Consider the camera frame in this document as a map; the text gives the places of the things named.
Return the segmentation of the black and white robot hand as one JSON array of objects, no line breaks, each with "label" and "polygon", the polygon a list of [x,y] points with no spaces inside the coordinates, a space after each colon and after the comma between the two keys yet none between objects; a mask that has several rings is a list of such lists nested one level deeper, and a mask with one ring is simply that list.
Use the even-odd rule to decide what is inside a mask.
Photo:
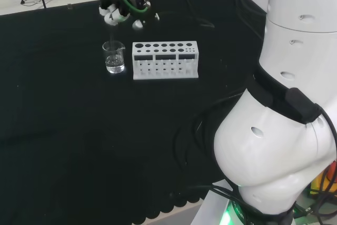
[{"label": "black and white robot hand", "polygon": [[152,0],[100,0],[99,13],[111,27],[131,22],[136,31],[160,20]]}]

